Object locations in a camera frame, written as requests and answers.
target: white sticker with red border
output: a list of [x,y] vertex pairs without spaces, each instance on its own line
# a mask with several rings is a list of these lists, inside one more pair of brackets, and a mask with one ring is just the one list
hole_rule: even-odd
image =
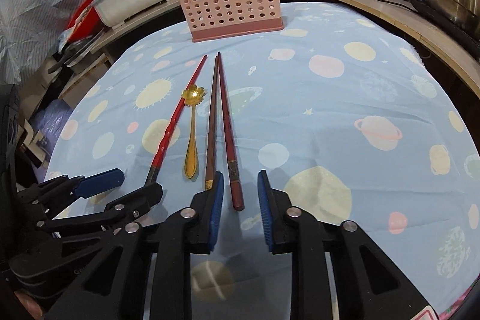
[[414,316],[412,320],[438,320],[438,317],[435,314],[434,309],[428,306],[417,314],[417,316]]

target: spoon handle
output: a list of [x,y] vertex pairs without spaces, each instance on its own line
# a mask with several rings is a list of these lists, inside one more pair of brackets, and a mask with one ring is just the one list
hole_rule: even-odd
[[188,140],[187,155],[185,156],[185,175],[192,179],[197,172],[198,156],[197,143],[195,141],[195,105],[191,107],[190,139]]

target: metal screw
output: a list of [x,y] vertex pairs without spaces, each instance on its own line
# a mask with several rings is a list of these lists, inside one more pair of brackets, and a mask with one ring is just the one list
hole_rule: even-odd
[[345,221],[343,223],[343,229],[349,232],[355,232],[359,226],[353,221]]
[[180,212],[180,215],[185,219],[191,219],[193,216],[195,216],[196,213],[197,212],[195,211],[195,209],[185,208],[185,209],[182,209],[182,211]]
[[299,216],[301,216],[302,210],[299,209],[299,208],[293,207],[293,208],[288,208],[288,209],[286,210],[286,213],[287,213],[290,217],[299,217]]
[[128,223],[125,225],[125,231],[127,231],[129,234],[134,234],[139,228],[140,225],[138,225],[138,223]]

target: spoon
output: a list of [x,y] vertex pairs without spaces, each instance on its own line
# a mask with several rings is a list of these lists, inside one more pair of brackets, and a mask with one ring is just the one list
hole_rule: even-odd
[[191,121],[190,121],[190,139],[188,141],[187,155],[185,156],[184,172],[187,178],[192,179],[198,168],[198,154],[197,143],[195,141],[195,107],[203,101],[203,96],[206,91],[203,87],[191,85],[182,93],[182,98],[185,104],[191,106]]

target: blue tablecloth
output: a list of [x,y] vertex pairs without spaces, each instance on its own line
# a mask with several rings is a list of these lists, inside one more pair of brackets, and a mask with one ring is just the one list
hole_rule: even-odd
[[[270,255],[264,243],[262,169],[318,219],[358,222],[443,312],[480,272],[480,158],[463,121],[415,50],[357,12],[296,3],[283,4],[282,16],[283,31],[192,43],[182,22],[129,48],[75,109],[47,174],[119,167],[125,183],[62,215],[102,211],[143,185],[201,57],[209,56],[197,85],[210,90],[221,51],[246,207],[232,209],[226,186],[218,245],[192,258],[194,318],[289,318],[290,256]],[[158,177],[164,200],[143,224],[202,191],[209,101],[196,109],[198,177],[183,173],[185,108]],[[217,168],[227,178],[220,115],[217,137]]]

